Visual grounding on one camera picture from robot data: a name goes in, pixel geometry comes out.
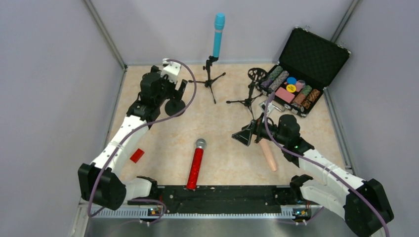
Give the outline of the beige microphone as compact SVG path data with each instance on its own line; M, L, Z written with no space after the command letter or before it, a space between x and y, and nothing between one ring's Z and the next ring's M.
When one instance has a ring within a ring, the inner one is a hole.
M266 158L266 161L271 169L272 172L277 171L277 163L273 156L272 150L270 149L270 146L268 144L268 141L265 139L262 139L259 141L259 145L262 149L262 152Z

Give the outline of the black round-base mic stand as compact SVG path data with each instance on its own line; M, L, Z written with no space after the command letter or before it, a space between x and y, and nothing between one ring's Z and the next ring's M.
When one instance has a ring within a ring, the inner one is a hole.
M174 116L185 108L186 104L183 100L170 99L165 104L165 113L168 116Z

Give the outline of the blue microphone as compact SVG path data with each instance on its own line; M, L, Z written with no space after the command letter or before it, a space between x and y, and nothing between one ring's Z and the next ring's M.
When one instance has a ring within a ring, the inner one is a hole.
M222 33L225 26L225 14L217 13L214 19L214 39L213 39L213 51L212 56L215 58L219 57Z

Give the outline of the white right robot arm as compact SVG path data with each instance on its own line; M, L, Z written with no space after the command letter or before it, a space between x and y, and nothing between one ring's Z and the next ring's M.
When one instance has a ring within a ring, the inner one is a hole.
M278 124L261 114L232 138L249 146L266 139L277 145L285 159L309 172L290 183L299 198L313 201L341 217L359 237L371 237L383 231L390 235L388 223L394 214L383 185L376 179L365 180L340 168L300 135L295 116L282 115Z

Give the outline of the small black tripod mic stand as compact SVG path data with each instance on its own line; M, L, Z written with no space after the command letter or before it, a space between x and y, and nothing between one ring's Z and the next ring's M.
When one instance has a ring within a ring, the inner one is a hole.
M214 95L214 92L213 92L213 89L212 89L212 84L214 82L216 82L219 78L226 75L226 72L223 72L221 75L219 75L215 78L211 77L211 67L212 67L213 63L217 62L217 61L218 61L218 57L214 57L214 56L210 55L208 57L208 59L206 60L205 65L203 65L203 70L206 71L206 73L207 73L207 79L205 81L196 81L196 83L202 83L206 88L210 89L214 104L216 104L216 99L215 99L215 95Z

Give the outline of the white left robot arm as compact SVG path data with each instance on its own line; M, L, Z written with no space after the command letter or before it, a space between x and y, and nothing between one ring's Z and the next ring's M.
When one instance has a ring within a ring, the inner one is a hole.
M147 177L121 181L119 176L127 160L137 151L137 143L156 121L165 107L168 116L180 115L186 107L182 100L187 81L177 87L181 65L165 62L159 69L152 66L140 81L140 92L129 107L122 125L105 149L90 163L78 169L81 197L85 201L117 210L125 201L150 198L157 182Z

